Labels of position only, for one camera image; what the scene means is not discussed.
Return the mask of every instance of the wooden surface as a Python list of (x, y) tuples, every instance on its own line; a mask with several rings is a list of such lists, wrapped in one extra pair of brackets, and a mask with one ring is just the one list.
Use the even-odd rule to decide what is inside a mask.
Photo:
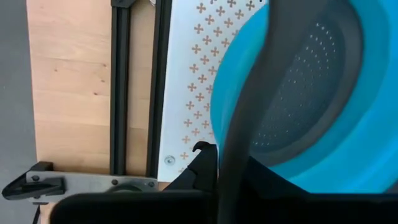
[[(37, 159), (109, 172), (110, 0), (28, 0)], [(144, 175), (155, 8), (132, 7), (127, 172)], [(42, 207), (42, 223), (52, 206)]]

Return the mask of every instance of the metal bracket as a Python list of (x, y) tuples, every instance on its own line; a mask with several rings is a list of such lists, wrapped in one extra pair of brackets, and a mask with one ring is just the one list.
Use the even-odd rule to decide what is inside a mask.
[(166, 187), (165, 190), (201, 190), (215, 193), (217, 185), (218, 153), (217, 146), (200, 141), (195, 144), (193, 151), (201, 152), (188, 167)]
[(27, 172), (17, 177), (11, 183), (9, 183), (1, 192), (1, 195), (6, 200), (21, 200), (29, 197), (37, 196), (39, 193), (46, 194), (47, 189), (52, 188), (54, 182), (46, 182), (44, 185), (32, 185), (27, 184), (26, 174), (30, 171), (50, 171), (53, 170), (52, 162), (38, 162), (33, 165)]
[(46, 180), (62, 179), (63, 192), (52, 192), (39, 197), (31, 197), (32, 203), (59, 202), (62, 199), (84, 193), (104, 193), (135, 189), (140, 192), (156, 192), (158, 183), (156, 179), (146, 177), (111, 176), (99, 174), (81, 174), (72, 172), (55, 171), (29, 171), (26, 174), (27, 183), (42, 183)]

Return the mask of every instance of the perforated metal sheet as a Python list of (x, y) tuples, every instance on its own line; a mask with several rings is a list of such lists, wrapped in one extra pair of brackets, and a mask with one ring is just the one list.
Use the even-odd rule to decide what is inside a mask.
[(173, 0), (159, 152), (159, 181), (173, 181), (196, 156), (193, 145), (215, 142), (210, 96), (223, 55), (266, 0)]

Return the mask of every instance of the screw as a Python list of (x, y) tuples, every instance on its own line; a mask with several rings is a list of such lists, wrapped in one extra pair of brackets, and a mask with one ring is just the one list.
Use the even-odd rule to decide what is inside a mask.
[(172, 166), (175, 164), (175, 159), (172, 156), (166, 156), (166, 158), (164, 159), (164, 162), (169, 165)]
[(32, 180), (33, 180), (34, 182), (37, 182), (37, 181), (40, 180), (40, 177), (37, 176), (37, 175), (34, 175), (34, 176), (32, 177)]

